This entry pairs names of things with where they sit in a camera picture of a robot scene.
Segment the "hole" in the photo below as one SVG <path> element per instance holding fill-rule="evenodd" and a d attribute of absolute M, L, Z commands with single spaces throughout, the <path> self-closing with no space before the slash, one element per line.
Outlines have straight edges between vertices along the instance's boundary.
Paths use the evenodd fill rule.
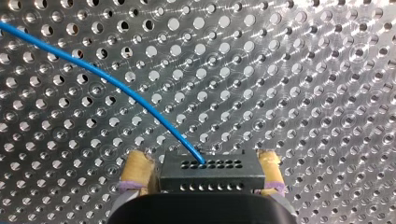
<path fill-rule="evenodd" d="M 204 19 L 202 19 L 201 17 L 197 17 L 195 18 L 194 22 L 193 22 L 193 26 L 195 27 L 195 29 L 200 30 L 205 26 L 205 21 Z"/>
<path fill-rule="evenodd" d="M 66 108 L 66 107 L 68 107 L 70 105 L 70 102 L 69 102 L 69 100 L 67 100 L 66 98 L 61 98 L 61 99 L 59 99 L 59 106 L 61 107 L 61 108 Z"/>
<path fill-rule="evenodd" d="M 184 190 L 187 190 L 188 188 L 187 188 L 186 184 L 182 184 L 182 185 L 180 185 L 180 189 L 184 191 Z"/>
<path fill-rule="evenodd" d="M 79 20 L 84 21 L 88 17 L 88 12 L 85 10 L 80 10 L 77 14 Z"/>
<path fill-rule="evenodd" d="M 136 8 L 132 8 L 131 10 L 129 10 L 129 15 L 131 17 L 136 17 L 137 15 L 139 15 L 139 10 L 137 10 Z"/>
<path fill-rule="evenodd" d="M 97 7 L 99 5 L 99 0 L 87 0 L 88 6 Z"/>
<path fill-rule="evenodd" d="M 82 44 L 86 47 L 88 47 L 90 44 L 92 44 L 92 39 L 90 39 L 89 37 L 84 37 L 82 39 Z"/>
<path fill-rule="evenodd" d="M 107 96 L 106 97 L 106 104 L 107 105 L 114 105 L 116 103 L 116 98 L 114 96 Z"/>
<path fill-rule="evenodd" d="M 11 10 L 19 11 L 22 8 L 22 3 L 17 0 L 11 0 L 9 1 L 8 6 L 11 8 Z"/>
<path fill-rule="evenodd" d="M 119 30 L 120 33 L 126 33 L 129 30 L 129 24 L 126 21 L 119 21 L 117 23 L 117 29 Z"/>
<path fill-rule="evenodd" d="M 90 98 L 90 97 L 84 97 L 84 98 L 82 98 L 82 100 L 81 100 L 81 103 L 85 106 L 85 107 L 88 107 L 88 106 L 91 106 L 92 104 L 93 104 L 93 100 Z"/>
<path fill-rule="evenodd" d="M 103 10 L 103 16 L 104 16 L 106 19 L 110 19 L 110 18 L 113 17 L 113 11 L 110 10 L 110 9 L 108 9 L 108 8 L 106 8 L 105 10 Z"/>
<path fill-rule="evenodd" d="M 396 59 L 391 59 L 388 61 L 388 68 L 395 69 L 396 68 Z"/>
<path fill-rule="evenodd" d="M 114 0 L 114 3 L 115 3 L 117 6 L 121 6 L 121 5 L 123 5 L 123 4 L 125 3 L 125 0 Z"/>
<path fill-rule="evenodd" d="M 239 183 L 239 184 L 236 186 L 236 189 L 237 189 L 237 190 L 242 190 L 244 187 L 245 187 L 245 185 L 244 185 L 243 183 Z"/>
<path fill-rule="evenodd" d="M 379 54 L 383 57 L 388 54 L 388 50 L 385 48 L 382 48 L 379 50 Z"/>
<path fill-rule="evenodd" d="M 62 86 L 62 85 L 64 84 L 64 78 L 61 77 L 61 76 L 59 76 L 59 75 L 56 75 L 56 76 L 53 78 L 53 83 L 54 83 L 55 85 L 57 85 L 57 86 Z"/>
<path fill-rule="evenodd" d="M 131 57 L 132 57 L 132 50 L 131 50 L 130 48 L 128 48 L 128 47 L 122 48 L 122 50 L 121 50 L 121 56 L 122 56 L 124 59 L 131 58 Z"/>
<path fill-rule="evenodd" d="M 79 83 L 79 84 L 85 84 L 85 83 L 87 83 L 88 82 L 88 77 L 87 76 L 85 76 L 84 74 L 79 74 L 78 76 L 77 76 L 77 82 Z"/>
<path fill-rule="evenodd" d="M 385 24 L 384 24 L 384 29 L 385 29 L 385 31 L 389 31 L 390 29 L 392 29 L 392 23 L 390 23 L 390 22 L 386 22 Z"/>
<path fill-rule="evenodd" d="M 35 7 L 41 10 L 47 8 L 47 0 L 35 0 Z"/>
<path fill-rule="evenodd" d="M 70 8 L 73 6 L 73 0 L 61 0 L 61 5 L 64 8 Z"/>
<path fill-rule="evenodd" d="M 53 29 L 52 27 L 50 27 L 49 25 L 43 25 L 43 27 L 41 27 L 41 34 L 43 34 L 44 36 L 51 36 L 53 35 Z"/>
<path fill-rule="evenodd" d="M 105 59 L 107 58 L 107 50 L 105 49 L 98 49 L 96 51 L 96 57 L 98 57 L 98 59 Z"/>
<path fill-rule="evenodd" d="M 11 62 L 11 58 L 8 56 L 8 54 L 0 53 L 0 63 L 8 64 L 10 62 Z"/>
<path fill-rule="evenodd" d="M 152 29 L 154 29 L 154 22 L 152 22 L 151 20 L 145 20 L 143 21 L 143 29 L 148 32 L 148 31 L 152 31 Z"/>
<path fill-rule="evenodd" d="M 97 121 L 95 119 L 87 119 L 87 127 L 89 127 L 89 128 L 95 127 L 96 123 L 97 123 Z"/>
<path fill-rule="evenodd" d="M 103 32 L 103 30 L 104 30 L 104 27 L 103 27 L 102 23 L 96 21 L 92 24 L 92 31 L 95 34 L 99 35 Z"/>
<path fill-rule="evenodd" d="M 31 52 L 24 52 L 23 53 L 23 59 L 27 62 L 27 63 L 32 63 L 35 60 L 35 55 Z"/>
<path fill-rule="evenodd" d="M 74 58 L 82 59 L 84 57 L 84 53 L 81 49 L 73 49 L 72 55 Z"/>
<path fill-rule="evenodd" d="M 69 23 L 66 26 L 66 31 L 70 35 L 76 35 L 78 34 L 78 26 L 76 26 L 74 23 Z"/>
<path fill-rule="evenodd" d="M 226 189 L 226 188 L 227 188 L 226 185 L 224 185 L 224 184 L 218 184 L 218 190 L 224 190 L 224 189 Z"/>
<path fill-rule="evenodd" d="M 171 19 L 168 21 L 168 28 L 169 28 L 171 31 L 177 30 L 179 26 L 180 26 L 180 22 L 179 22 L 177 19 L 175 19 L 175 18 L 171 18 Z"/>

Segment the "metal plate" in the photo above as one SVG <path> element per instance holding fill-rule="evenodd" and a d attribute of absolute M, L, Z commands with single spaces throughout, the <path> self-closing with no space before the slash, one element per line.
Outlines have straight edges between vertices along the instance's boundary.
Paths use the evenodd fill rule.
<path fill-rule="evenodd" d="M 1 1 L 202 151 L 274 148 L 301 223 L 396 223 L 394 1 Z M 104 223 L 125 154 L 184 152 L 100 78 L 0 37 L 0 219 Z"/>

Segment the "reflective metal surface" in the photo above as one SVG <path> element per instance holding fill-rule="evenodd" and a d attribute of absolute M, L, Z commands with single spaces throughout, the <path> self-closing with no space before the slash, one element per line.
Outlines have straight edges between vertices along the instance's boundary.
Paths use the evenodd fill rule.
<path fill-rule="evenodd" d="M 394 1 L 7 0 L 206 153 L 274 148 L 301 223 L 396 223 Z M 104 223 L 125 154 L 185 152 L 100 78 L 1 33 L 0 220 Z"/>

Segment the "blue cable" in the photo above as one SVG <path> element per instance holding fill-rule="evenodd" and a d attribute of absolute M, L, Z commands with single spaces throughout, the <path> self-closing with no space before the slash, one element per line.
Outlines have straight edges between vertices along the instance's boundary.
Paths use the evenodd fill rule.
<path fill-rule="evenodd" d="M 82 68 L 87 69 L 88 71 L 94 73 L 95 75 L 104 78 L 107 80 L 109 83 L 113 84 L 114 86 L 120 88 L 123 92 L 125 92 L 127 95 L 131 96 L 136 100 L 140 105 L 145 107 L 147 111 L 154 116 L 180 143 L 191 153 L 191 155 L 198 160 L 201 164 L 205 163 L 205 159 L 202 157 L 202 155 L 194 148 L 194 146 L 187 140 L 185 139 L 178 131 L 177 129 L 168 121 L 166 120 L 160 112 L 158 112 L 152 105 L 150 105 L 144 98 L 142 98 L 139 94 L 134 92 L 133 90 L 129 89 L 128 86 L 117 80 L 116 78 L 112 77 L 111 75 L 107 74 L 105 71 L 84 62 L 81 59 L 74 58 L 70 54 L 60 50 L 56 49 L 55 47 L 31 36 L 28 35 L 17 28 L 13 27 L 12 25 L 6 24 L 4 22 L 0 22 L 0 29 L 3 31 L 6 31 L 12 35 L 15 35 L 16 37 L 33 44 L 40 49 L 43 49 L 49 53 L 52 53 L 53 55 L 56 55 L 66 61 L 69 61 L 70 63 L 76 64 Z"/>

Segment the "circular hole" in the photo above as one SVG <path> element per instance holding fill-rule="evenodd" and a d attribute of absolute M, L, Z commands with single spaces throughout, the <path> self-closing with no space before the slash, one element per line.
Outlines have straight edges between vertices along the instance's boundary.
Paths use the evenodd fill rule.
<path fill-rule="evenodd" d="M 244 187 L 245 187 L 245 186 L 244 186 L 243 183 L 239 183 L 239 184 L 236 186 L 236 189 L 237 189 L 237 190 L 242 190 Z"/>
<path fill-rule="evenodd" d="M 8 64 L 11 62 L 11 58 L 8 54 L 0 53 L 0 63 Z"/>
<path fill-rule="evenodd" d="M 73 0 L 61 0 L 61 5 L 64 8 L 70 8 L 73 6 Z"/>
<path fill-rule="evenodd" d="M 169 28 L 171 31 L 177 30 L 179 26 L 180 26 L 180 22 L 179 22 L 177 19 L 175 19 L 175 18 L 171 18 L 171 19 L 168 21 L 168 28 Z"/>
<path fill-rule="evenodd" d="M 104 30 L 104 27 L 103 27 L 102 23 L 96 21 L 92 24 L 92 31 L 95 34 L 99 35 L 103 32 L 103 30 Z"/>
<path fill-rule="evenodd" d="M 182 185 L 180 185 L 180 190 L 187 190 L 188 188 L 187 188 L 187 185 L 186 184 L 182 184 Z"/>
<path fill-rule="evenodd" d="M 50 27 L 49 25 L 43 25 L 43 27 L 41 27 L 41 34 L 43 34 L 44 36 L 51 36 L 53 35 L 53 29 L 52 27 Z"/>
<path fill-rule="evenodd" d="M 116 98 L 114 96 L 107 96 L 106 97 L 106 104 L 107 105 L 114 105 L 116 103 Z"/>
<path fill-rule="evenodd" d="M 78 34 L 78 26 L 75 25 L 74 23 L 69 23 L 66 26 L 66 31 L 70 35 L 76 35 Z"/>
<path fill-rule="evenodd" d="M 110 19 L 113 17 L 113 11 L 111 9 L 106 8 L 105 10 L 103 10 L 103 16 L 106 19 Z"/>
<path fill-rule="evenodd" d="M 56 75 L 55 77 L 53 77 L 53 83 L 57 86 L 61 86 L 64 84 L 64 78 L 59 75 Z"/>
<path fill-rule="evenodd" d="M 139 10 L 137 10 L 136 8 L 132 8 L 131 10 L 129 10 L 129 15 L 131 17 L 136 17 L 137 15 L 139 15 Z"/>
<path fill-rule="evenodd" d="M 148 32 L 148 31 L 152 31 L 152 29 L 154 29 L 154 22 L 152 22 L 151 20 L 145 20 L 143 21 L 143 29 Z"/>
<path fill-rule="evenodd" d="M 225 186 L 224 184 L 218 184 L 218 190 L 224 190 L 226 188 L 227 186 Z"/>
<path fill-rule="evenodd" d="M 126 33 L 129 30 L 129 24 L 126 21 L 119 21 L 117 23 L 117 29 L 119 30 L 120 33 Z"/>
<path fill-rule="evenodd" d="M 73 49 L 72 55 L 74 58 L 82 59 L 84 57 L 84 53 L 81 49 Z"/>
<path fill-rule="evenodd" d="M 99 5 L 99 0 L 87 0 L 88 6 L 97 7 Z"/>
<path fill-rule="evenodd" d="M 17 0 L 10 0 L 8 6 L 11 8 L 11 10 L 19 11 L 22 8 L 22 3 Z"/>
<path fill-rule="evenodd" d="M 128 47 L 122 48 L 122 50 L 121 50 L 121 56 L 122 56 L 124 59 L 131 58 L 131 57 L 132 57 L 132 50 L 131 50 L 130 48 L 128 48 Z"/>
<path fill-rule="evenodd" d="M 88 82 L 88 77 L 85 76 L 84 74 L 79 74 L 79 75 L 77 76 L 77 82 L 78 82 L 79 84 L 85 84 L 85 83 Z"/>
<path fill-rule="evenodd" d="M 35 55 L 31 52 L 24 52 L 23 53 L 23 59 L 27 62 L 27 63 L 32 63 L 35 60 Z"/>
<path fill-rule="evenodd" d="M 114 4 L 116 4 L 117 6 L 121 6 L 125 3 L 125 0 L 114 0 Z"/>
<path fill-rule="evenodd" d="M 90 97 L 84 97 L 84 98 L 82 98 L 81 103 L 85 107 L 88 107 L 88 106 L 91 106 L 93 104 L 93 100 Z"/>
<path fill-rule="evenodd" d="M 105 49 L 98 49 L 96 51 L 96 57 L 98 57 L 98 59 L 105 59 L 107 58 L 107 50 Z"/>
<path fill-rule="evenodd" d="M 379 54 L 380 54 L 381 56 L 385 56 L 385 55 L 388 54 L 388 50 L 385 49 L 385 48 L 382 48 L 382 49 L 379 50 Z"/>
<path fill-rule="evenodd" d="M 386 31 L 389 31 L 390 29 L 392 29 L 392 23 L 390 23 L 390 22 L 386 22 L 385 24 L 384 24 L 384 29 L 386 30 Z"/>
<path fill-rule="evenodd" d="M 59 11 L 54 11 L 52 12 L 51 18 L 55 22 L 60 22 L 63 19 L 63 15 Z"/>
<path fill-rule="evenodd" d="M 85 10 L 80 10 L 77 14 L 79 20 L 84 21 L 88 17 L 88 12 Z"/>

